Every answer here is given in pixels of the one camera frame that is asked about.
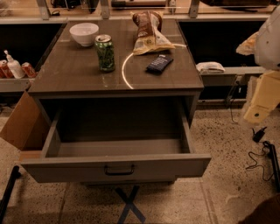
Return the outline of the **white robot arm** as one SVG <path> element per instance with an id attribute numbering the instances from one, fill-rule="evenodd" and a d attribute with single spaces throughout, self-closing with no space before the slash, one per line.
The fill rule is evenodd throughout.
<path id="1" fill-rule="evenodd" d="M 244 105 L 243 119 L 261 123 L 280 103 L 280 6 L 277 6 L 259 31 L 236 48 L 242 55 L 253 54 L 255 63 L 266 69 L 255 80 L 254 93 Z"/>

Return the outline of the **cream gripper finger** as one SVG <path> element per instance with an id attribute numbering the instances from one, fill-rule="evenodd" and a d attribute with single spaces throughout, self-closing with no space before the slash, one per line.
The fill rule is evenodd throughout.
<path id="1" fill-rule="evenodd" d="M 256 47 L 256 38 L 258 36 L 258 32 L 253 33 L 250 37 L 244 40 L 241 44 L 236 48 L 236 52 L 241 55 L 251 55 L 255 53 Z"/>
<path id="2" fill-rule="evenodd" d="M 280 103 L 280 72 L 268 71 L 253 77 L 248 84 L 248 96 L 243 119 L 248 123 L 264 121 Z"/>

